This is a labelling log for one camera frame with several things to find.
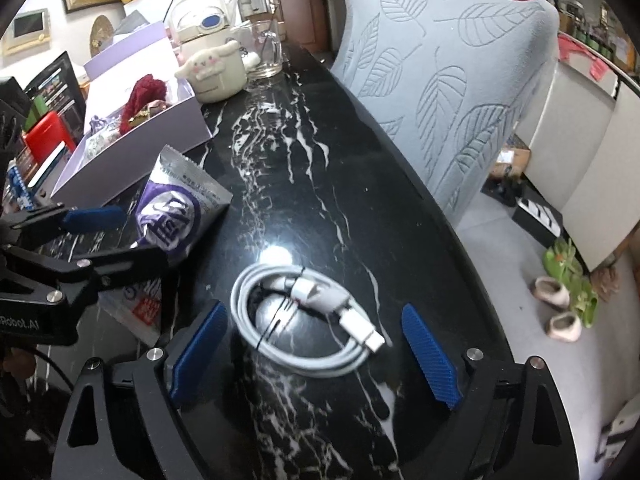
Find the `glass mug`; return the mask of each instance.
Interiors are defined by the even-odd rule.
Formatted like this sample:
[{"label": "glass mug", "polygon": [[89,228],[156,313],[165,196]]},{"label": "glass mug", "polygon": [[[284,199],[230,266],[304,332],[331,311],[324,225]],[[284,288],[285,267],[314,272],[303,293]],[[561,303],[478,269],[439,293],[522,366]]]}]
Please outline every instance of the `glass mug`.
[{"label": "glass mug", "polygon": [[249,80],[263,79],[282,72],[282,43],[278,21],[247,23],[231,29],[240,43],[240,52]]}]

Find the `cardboard box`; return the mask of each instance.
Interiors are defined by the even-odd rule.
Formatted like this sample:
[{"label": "cardboard box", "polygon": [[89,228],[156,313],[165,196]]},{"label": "cardboard box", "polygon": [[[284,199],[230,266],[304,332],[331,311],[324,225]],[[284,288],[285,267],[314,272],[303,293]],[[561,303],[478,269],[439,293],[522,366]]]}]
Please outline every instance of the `cardboard box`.
[{"label": "cardboard box", "polygon": [[[136,81],[152,74],[167,81],[178,64],[162,23],[154,23],[111,45],[86,66],[92,79],[84,131],[93,115],[107,117],[129,99]],[[212,138],[193,89],[175,80],[177,102],[120,137],[82,166],[86,137],[62,171],[52,200],[79,208],[101,207],[153,169],[166,144],[181,153]]]},{"label": "cardboard box", "polygon": [[500,150],[498,160],[491,171],[491,177],[513,176],[520,178],[527,169],[530,158],[531,150],[517,136],[512,135]]},{"label": "cardboard box", "polygon": [[560,15],[560,32],[564,32],[571,36],[574,33],[574,17],[564,12],[559,12]]}]

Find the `gray floor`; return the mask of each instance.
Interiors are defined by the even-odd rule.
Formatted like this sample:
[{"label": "gray floor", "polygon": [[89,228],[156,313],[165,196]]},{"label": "gray floor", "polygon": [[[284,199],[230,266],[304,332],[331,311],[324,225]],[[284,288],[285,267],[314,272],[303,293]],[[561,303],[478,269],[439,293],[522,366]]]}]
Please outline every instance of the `gray floor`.
[{"label": "gray floor", "polygon": [[554,311],[528,286],[545,274],[543,247],[510,218],[510,210],[478,194],[460,222],[458,236],[471,257],[500,317],[517,362],[539,355],[548,363],[562,397],[582,480],[597,480],[595,463],[602,426],[640,391],[640,300],[633,263],[625,253],[616,264],[622,290],[602,303],[594,327],[580,341],[548,338],[544,324]]}]

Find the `snack bag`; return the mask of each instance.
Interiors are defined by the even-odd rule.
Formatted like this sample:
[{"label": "snack bag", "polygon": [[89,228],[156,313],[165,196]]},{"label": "snack bag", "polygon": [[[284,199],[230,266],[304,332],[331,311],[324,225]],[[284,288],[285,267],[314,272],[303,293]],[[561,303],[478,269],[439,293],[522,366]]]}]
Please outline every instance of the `snack bag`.
[{"label": "snack bag", "polygon": [[[137,244],[162,248],[170,265],[191,249],[229,204],[233,195],[171,146],[158,156],[136,211]],[[160,337],[161,280],[100,293],[98,306],[148,346]]]}]

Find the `metal screw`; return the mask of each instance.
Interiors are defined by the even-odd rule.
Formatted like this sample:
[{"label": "metal screw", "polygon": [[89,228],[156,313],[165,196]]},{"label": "metal screw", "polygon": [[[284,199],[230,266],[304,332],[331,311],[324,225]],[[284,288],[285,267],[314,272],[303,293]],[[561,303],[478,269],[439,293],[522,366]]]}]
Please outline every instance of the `metal screw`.
[{"label": "metal screw", "polygon": [[89,360],[86,362],[86,367],[87,367],[89,370],[95,370],[98,366],[100,366],[100,363],[101,363],[101,362],[102,362],[102,361],[100,361],[100,358],[98,358],[98,357],[92,357],[91,359],[89,359]]},{"label": "metal screw", "polygon": [[542,357],[532,357],[529,360],[529,364],[536,370],[542,370],[545,367],[545,362],[543,361]]},{"label": "metal screw", "polygon": [[59,303],[64,297],[65,295],[62,294],[62,292],[60,292],[59,290],[52,290],[49,294],[47,294],[47,301],[49,301],[49,303]]},{"label": "metal screw", "polygon": [[484,358],[484,352],[478,348],[470,348],[466,351],[466,356],[472,361],[481,361]]},{"label": "metal screw", "polygon": [[152,348],[146,353],[146,358],[150,361],[158,361],[158,359],[162,358],[163,355],[164,352],[161,348]]}]

